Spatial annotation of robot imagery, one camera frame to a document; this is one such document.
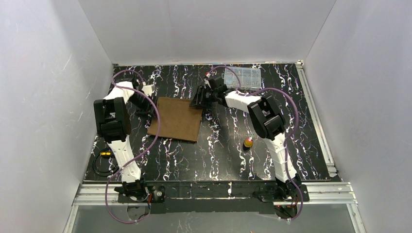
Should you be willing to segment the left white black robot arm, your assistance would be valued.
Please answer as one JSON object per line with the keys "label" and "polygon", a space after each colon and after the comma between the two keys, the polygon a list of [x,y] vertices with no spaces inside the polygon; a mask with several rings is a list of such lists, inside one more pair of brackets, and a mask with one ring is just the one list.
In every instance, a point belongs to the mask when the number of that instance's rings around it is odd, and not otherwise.
{"label": "left white black robot arm", "polygon": [[154,92],[154,84],[120,81],[112,83],[108,94],[93,104],[97,134],[104,139],[117,163],[116,170],[108,171],[107,174],[121,178],[121,186],[115,188],[116,192],[137,201],[147,199],[150,194],[132,152],[131,121],[126,105],[138,95],[149,104],[149,109],[144,113],[158,114]]}

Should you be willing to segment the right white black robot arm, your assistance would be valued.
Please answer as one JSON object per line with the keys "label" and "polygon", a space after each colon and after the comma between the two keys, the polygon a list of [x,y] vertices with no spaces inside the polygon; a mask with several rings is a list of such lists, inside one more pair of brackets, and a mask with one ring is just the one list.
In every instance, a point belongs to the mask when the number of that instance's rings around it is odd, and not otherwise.
{"label": "right white black robot arm", "polygon": [[204,84],[197,87],[191,108],[205,109],[216,102],[228,108],[246,112],[258,137],[266,144],[275,167],[277,188],[274,197],[287,199],[297,197],[303,200],[301,180],[293,164],[289,161],[286,146],[286,120],[273,95],[258,96],[230,89],[221,77],[204,77]]}

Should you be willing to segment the brown burlap napkin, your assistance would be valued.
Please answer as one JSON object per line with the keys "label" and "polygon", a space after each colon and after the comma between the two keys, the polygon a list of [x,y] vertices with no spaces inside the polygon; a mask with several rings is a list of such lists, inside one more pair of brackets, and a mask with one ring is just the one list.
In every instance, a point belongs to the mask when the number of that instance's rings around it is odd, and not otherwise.
{"label": "brown burlap napkin", "polygon": [[160,120],[152,119],[147,134],[156,135],[160,125],[159,137],[197,142],[202,119],[202,109],[190,108],[191,100],[160,97],[157,109]]}

